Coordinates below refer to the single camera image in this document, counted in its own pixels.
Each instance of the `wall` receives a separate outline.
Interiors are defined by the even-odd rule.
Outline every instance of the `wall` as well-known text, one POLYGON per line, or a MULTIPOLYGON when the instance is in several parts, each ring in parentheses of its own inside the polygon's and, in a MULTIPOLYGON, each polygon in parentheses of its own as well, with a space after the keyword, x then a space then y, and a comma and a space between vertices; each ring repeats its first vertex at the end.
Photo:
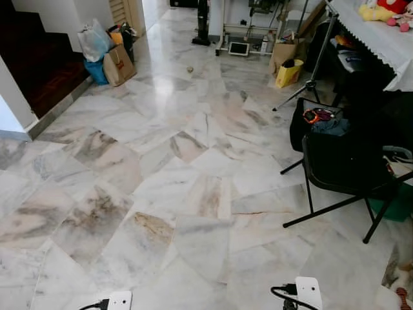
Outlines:
POLYGON ((93 18, 101 23, 104 29, 114 25, 108 0, 73 0, 81 24, 91 21, 93 18))
MULTIPOLYGON (((306 11, 311 12, 320 0, 309 0, 306 11)), ((219 36, 221 33, 221 3, 222 0, 211 0, 209 34, 219 36)), ((288 6, 290 10, 303 10, 305 0, 291 0, 288 6)), ((254 14, 252 24, 254 26, 268 27, 273 14, 254 14)), ((225 22, 239 25, 240 20, 250 22, 250 8, 247 0, 226 0, 225 1, 225 22)), ((276 18, 272 27, 277 27, 276 18)))
POLYGON ((0 130, 26 132, 37 118, 1 57, 0 81, 0 130))
POLYGON ((108 0, 12 0, 17 11, 37 12, 47 32, 68 34, 73 51, 81 52, 77 33, 96 17, 105 28, 113 25, 108 0))

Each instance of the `staircase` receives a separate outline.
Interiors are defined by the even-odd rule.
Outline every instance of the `staircase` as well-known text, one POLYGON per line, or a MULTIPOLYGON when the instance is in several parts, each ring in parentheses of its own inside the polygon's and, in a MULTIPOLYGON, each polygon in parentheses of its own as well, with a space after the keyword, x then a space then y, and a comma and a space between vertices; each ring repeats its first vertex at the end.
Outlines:
POLYGON ((16 12, 2 0, 0 27, 0 55, 38 118, 88 77, 67 34, 45 32, 38 13, 16 12))

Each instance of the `plush toy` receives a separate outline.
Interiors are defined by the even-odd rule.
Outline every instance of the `plush toy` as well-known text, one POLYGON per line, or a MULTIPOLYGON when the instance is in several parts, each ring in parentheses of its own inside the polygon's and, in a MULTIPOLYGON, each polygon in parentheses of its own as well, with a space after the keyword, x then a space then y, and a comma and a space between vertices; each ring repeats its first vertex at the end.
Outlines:
POLYGON ((394 15, 402 14, 409 0, 369 0, 362 5, 359 14, 365 21, 384 21, 385 23, 394 15))
POLYGON ((403 14, 394 15, 387 21, 389 26, 400 26, 401 32, 408 32, 410 28, 413 28, 413 2, 410 2, 403 14))

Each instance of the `yellow paper bag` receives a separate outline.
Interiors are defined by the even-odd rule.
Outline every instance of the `yellow paper bag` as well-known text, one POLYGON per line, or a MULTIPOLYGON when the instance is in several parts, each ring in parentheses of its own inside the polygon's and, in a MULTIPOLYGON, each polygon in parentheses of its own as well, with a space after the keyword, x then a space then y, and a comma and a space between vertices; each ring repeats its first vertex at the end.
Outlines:
POLYGON ((277 79, 276 79, 277 87, 279 88, 286 87, 298 81, 299 73, 301 71, 301 67, 303 66, 303 63, 304 61, 295 59, 294 67, 285 68, 281 66, 281 68, 279 69, 278 75, 277 75, 277 79))

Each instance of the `vacuum cleaner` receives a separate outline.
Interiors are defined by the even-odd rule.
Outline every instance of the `vacuum cleaner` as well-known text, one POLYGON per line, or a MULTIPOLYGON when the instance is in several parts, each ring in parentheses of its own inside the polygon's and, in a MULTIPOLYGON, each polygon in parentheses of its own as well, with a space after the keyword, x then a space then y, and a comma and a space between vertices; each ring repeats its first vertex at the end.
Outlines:
POLYGON ((207 0, 198 2, 198 36, 192 39, 193 44, 209 47, 211 42, 208 38, 208 3, 207 0))

